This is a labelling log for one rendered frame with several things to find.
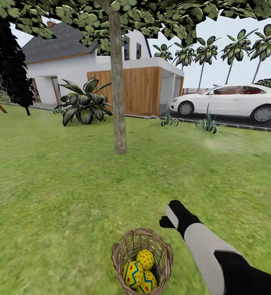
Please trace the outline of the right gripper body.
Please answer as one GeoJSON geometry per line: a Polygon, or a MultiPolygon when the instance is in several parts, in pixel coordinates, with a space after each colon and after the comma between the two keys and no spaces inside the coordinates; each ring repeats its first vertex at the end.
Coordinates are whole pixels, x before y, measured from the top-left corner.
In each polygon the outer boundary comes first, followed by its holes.
{"type": "Polygon", "coordinates": [[[174,225],[169,221],[168,216],[162,216],[162,227],[175,228],[174,225]]]}

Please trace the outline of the easter egg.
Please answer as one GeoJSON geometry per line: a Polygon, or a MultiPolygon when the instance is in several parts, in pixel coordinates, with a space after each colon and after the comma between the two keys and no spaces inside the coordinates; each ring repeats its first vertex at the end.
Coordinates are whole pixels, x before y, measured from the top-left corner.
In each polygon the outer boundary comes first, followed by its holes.
{"type": "Polygon", "coordinates": [[[143,271],[143,281],[139,287],[136,288],[138,293],[149,293],[157,288],[157,280],[150,270],[143,271]]]}
{"type": "Polygon", "coordinates": [[[125,283],[130,287],[136,289],[143,281],[143,268],[137,261],[130,261],[122,268],[122,276],[125,283]]]}
{"type": "Polygon", "coordinates": [[[149,250],[140,250],[136,261],[142,265],[143,270],[150,270],[154,264],[155,257],[149,250]]]}

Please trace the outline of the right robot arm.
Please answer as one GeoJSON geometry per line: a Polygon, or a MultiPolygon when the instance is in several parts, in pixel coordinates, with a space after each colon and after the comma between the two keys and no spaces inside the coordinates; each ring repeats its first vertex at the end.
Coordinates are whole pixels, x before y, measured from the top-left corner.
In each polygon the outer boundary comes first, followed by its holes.
{"type": "Polygon", "coordinates": [[[160,227],[176,228],[181,234],[212,295],[271,295],[271,274],[254,268],[179,200],[169,202],[166,215],[160,227]]]}

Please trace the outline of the wicker basket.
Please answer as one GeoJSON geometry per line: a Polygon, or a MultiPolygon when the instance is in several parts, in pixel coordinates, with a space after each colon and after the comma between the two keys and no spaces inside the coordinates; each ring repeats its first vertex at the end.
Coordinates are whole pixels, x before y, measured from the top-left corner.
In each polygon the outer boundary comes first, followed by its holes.
{"type": "Polygon", "coordinates": [[[125,295],[160,295],[171,276],[171,267],[175,261],[174,255],[171,243],[166,243],[156,231],[146,228],[127,231],[119,243],[113,243],[112,246],[113,267],[125,295]],[[150,271],[157,280],[157,288],[146,294],[138,293],[136,289],[130,288],[122,276],[124,265],[130,261],[136,261],[140,250],[149,250],[155,257],[150,271]]]}

